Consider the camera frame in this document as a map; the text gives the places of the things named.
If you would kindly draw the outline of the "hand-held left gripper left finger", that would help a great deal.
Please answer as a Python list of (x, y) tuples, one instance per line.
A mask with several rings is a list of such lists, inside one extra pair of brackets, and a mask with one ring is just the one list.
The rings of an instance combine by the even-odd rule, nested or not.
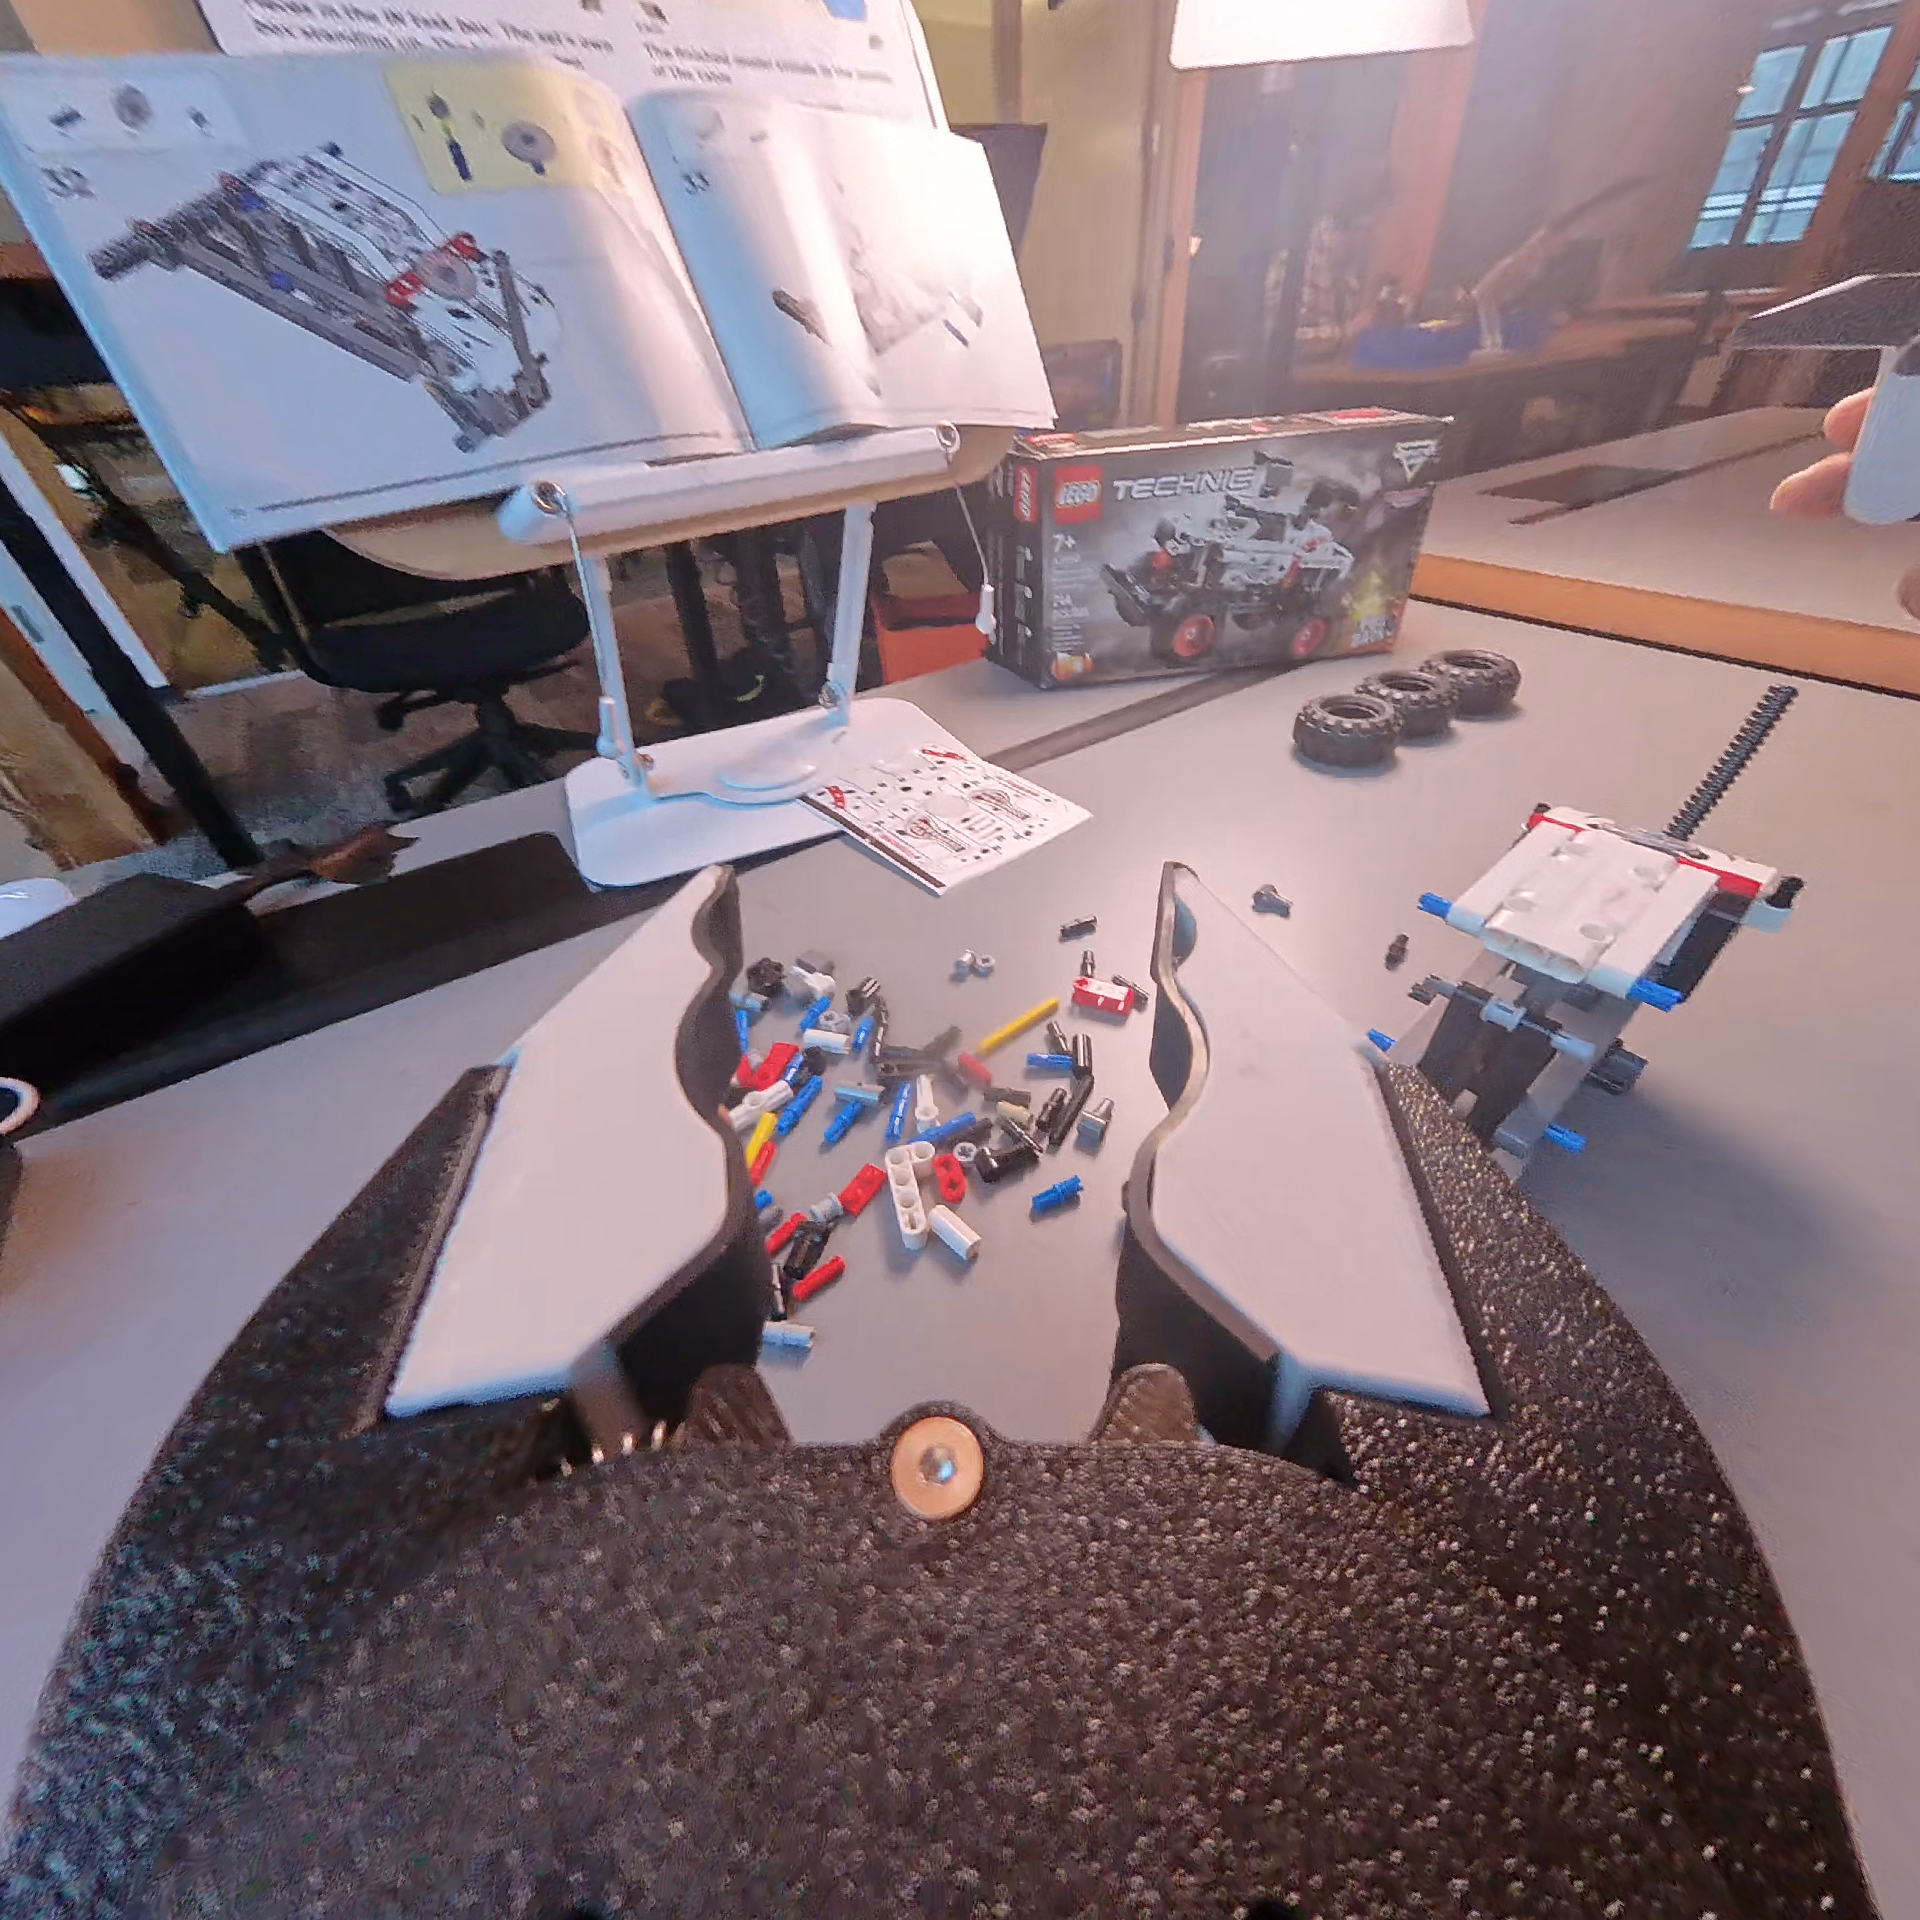
[(751, 1371), (770, 1310), (737, 1065), (737, 879), (684, 879), (495, 1065), (426, 1231), (385, 1418), (571, 1406), (617, 1454), (693, 1418), (718, 1369)]

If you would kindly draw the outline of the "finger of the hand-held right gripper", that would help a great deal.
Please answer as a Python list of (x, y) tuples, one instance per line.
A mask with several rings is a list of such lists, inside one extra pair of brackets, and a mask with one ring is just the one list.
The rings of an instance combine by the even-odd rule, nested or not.
[(1876, 349), (1841, 513), (1917, 521), (1917, 275), (1859, 275), (1741, 320), (1731, 349)]

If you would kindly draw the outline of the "pile of small brick parts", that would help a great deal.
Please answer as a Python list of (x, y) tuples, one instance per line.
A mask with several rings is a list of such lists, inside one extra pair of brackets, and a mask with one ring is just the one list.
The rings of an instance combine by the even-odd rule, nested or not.
[[(801, 1314), (845, 1279), (862, 1220), (890, 1262), (961, 1276), (990, 1247), (977, 1212), (997, 1194), (1030, 1226), (1084, 1205), (1088, 1184), (1064, 1152), (1100, 1152), (1116, 1112), (1096, 1087), (1090, 1026), (1143, 1016), (1150, 991), (1084, 949), (1064, 997), (973, 1041), (948, 1026), (923, 1044), (890, 1036), (878, 978), (842, 986), (821, 954), (751, 960), (729, 1003), (737, 1062), (720, 1115), (770, 1265), (762, 1360), (797, 1362), (814, 1351)], [(936, 1146), (920, 1251), (900, 1247), (880, 1169), (912, 1141)]]

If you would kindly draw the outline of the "white spotted brick truck model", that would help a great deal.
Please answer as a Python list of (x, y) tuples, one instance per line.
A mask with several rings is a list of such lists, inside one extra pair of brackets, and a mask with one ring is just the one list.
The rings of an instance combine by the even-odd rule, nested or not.
[(1639, 1083), (1644, 1060), (1621, 1041), (1634, 1014), (1677, 1009), (1741, 931), (1788, 923), (1804, 883), (1716, 852), (1702, 828), (1794, 697), (1792, 682), (1763, 693), (1665, 829), (1540, 803), (1457, 902), (1420, 897), (1474, 960), (1415, 981), (1424, 1016), (1372, 1041), (1418, 1067), (1509, 1176), (1540, 1146), (1580, 1152), (1562, 1120), (1576, 1092)]

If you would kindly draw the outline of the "grey desk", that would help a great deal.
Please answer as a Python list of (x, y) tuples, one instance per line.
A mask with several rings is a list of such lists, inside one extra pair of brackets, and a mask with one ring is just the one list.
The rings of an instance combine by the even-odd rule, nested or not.
[[(1625, 1098), (1582, 1092), (1566, 1112), (1582, 1152), (1539, 1155), (1523, 1192), (1719, 1458), (1813, 1667), (1876, 1904), (1917, 1916), (1917, 701), (1408, 611), (1408, 656), (1460, 647), (1521, 663), (1509, 720), (1340, 779), (1293, 762), (1288, 722), (1363, 663), (1240, 688), (1172, 717), (1172, 808), (1127, 797), (1143, 736), (1058, 762), (1062, 782), (1037, 770), (1090, 820), (977, 879), (1013, 923), (971, 914), (928, 970), (897, 949), (827, 956), (897, 997), (897, 1031), (973, 1038), (1064, 986), (1066, 917), (1094, 914), (1100, 963), (1145, 978), (1160, 871), (1182, 859), (1240, 914), (1277, 886), (1293, 914), (1252, 931), (1355, 1030), (1403, 1036), (1408, 981), (1470, 954), (1418, 914), (1420, 894), (1482, 874), (1531, 803), (1663, 822), (1763, 687), (1800, 679), (1712, 820), (1715, 847), (1804, 883), (1788, 923), (1741, 935), (1686, 1009), (1634, 1023), (1644, 1078)], [(1411, 954), (1386, 975), (1402, 931)], [(953, 984), (961, 951), (997, 954), (997, 975)], [(214, 1185), (167, 1149), (28, 1163), (4, 1247), (4, 1791), (162, 1433), (393, 1149), (264, 1190)]]

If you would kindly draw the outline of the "person's right hand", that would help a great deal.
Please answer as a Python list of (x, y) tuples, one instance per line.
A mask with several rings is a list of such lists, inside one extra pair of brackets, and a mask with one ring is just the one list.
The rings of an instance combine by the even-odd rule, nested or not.
[(1818, 424), (1821, 453), (1788, 472), (1769, 515), (1900, 529), (1908, 564), (1895, 598), (1917, 619), (1917, 378), (1886, 378), (1838, 398)]

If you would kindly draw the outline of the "window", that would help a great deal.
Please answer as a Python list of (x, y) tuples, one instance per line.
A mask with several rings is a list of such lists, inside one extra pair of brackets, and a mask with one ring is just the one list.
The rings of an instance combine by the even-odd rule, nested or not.
[(1719, 256), (1780, 262), (1800, 248), (1895, 26), (1895, 4), (1788, 4), (1769, 14), (1691, 221), (1686, 266)]

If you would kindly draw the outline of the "wood edged table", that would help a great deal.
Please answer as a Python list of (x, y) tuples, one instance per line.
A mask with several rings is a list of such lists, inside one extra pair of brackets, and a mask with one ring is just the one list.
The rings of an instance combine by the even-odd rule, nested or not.
[(1751, 410), (1440, 483), (1415, 598), (1917, 697), (1912, 526), (1788, 521), (1821, 410)]

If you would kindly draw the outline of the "white book stand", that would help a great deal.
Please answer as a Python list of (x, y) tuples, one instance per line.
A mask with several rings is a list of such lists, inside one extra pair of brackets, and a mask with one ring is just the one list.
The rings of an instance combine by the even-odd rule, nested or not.
[[(445, 583), (574, 564), (597, 673), (597, 755), (561, 782), (571, 852), (584, 883), (632, 888), (836, 834), (807, 793), (920, 747), (964, 750), (923, 708), (856, 697), (873, 515), (880, 501), (981, 479), (1013, 445), (1013, 428), (936, 424), (684, 463), (567, 463), (498, 501), (340, 524), (332, 537)], [(842, 561), (821, 697), (766, 722), (640, 747), (611, 622), (611, 556), (830, 509), (842, 509)]]

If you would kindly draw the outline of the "white printed sticker sheet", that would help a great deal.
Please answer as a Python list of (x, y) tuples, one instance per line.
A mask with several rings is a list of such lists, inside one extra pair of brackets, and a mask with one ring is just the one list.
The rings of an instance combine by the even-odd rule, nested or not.
[(961, 747), (878, 755), (809, 787), (801, 803), (932, 897), (1090, 820)]

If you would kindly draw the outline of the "black office chair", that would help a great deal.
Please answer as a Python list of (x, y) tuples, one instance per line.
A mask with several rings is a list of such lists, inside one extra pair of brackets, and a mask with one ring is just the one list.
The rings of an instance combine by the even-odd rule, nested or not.
[(284, 622), (299, 673), (376, 697), (381, 731), (424, 708), (471, 708), (466, 736), (381, 779), (396, 817), (439, 815), (485, 773), (523, 791), (553, 779), (553, 758), (594, 750), (597, 731), (533, 724), (509, 705), (517, 687), (561, 673), (587, 645), (587, 611), (567, 574), (438, 583), (372, 561), (336, 537), (257, 541), (234, 561), (260, 609)]

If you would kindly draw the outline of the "orange box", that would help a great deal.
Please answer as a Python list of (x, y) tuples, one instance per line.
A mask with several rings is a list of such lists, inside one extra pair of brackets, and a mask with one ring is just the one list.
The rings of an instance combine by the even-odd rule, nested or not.
[(920, 679), (987, 654), (980, 594), (900, 598), (875, 594), (878, 679), (886, 687)]

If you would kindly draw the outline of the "brick set cardboard box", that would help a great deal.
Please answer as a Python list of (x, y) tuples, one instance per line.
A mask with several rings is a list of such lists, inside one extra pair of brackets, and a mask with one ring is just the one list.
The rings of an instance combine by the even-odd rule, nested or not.
[(987, 483), (990, 661), (1037, 688), (1397, 647), (1451, 417), (1023, 431)]

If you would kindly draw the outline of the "open instruction booklet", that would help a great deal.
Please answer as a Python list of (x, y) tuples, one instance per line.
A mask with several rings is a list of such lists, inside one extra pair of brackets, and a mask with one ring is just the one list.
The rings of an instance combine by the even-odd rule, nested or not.
[(981, 144), (833, 19), (4, 58), (4, 190), (204, 539), (546, 541), (1055, 421)]

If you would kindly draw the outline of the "white printed paper sheet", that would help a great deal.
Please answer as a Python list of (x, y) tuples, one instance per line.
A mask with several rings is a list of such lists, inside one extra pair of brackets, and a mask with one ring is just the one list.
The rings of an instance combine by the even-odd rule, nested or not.
[(622, 103), (663, 88), (948, 128), (912, 4), (199, 4), (228, 55), (543, 58)]

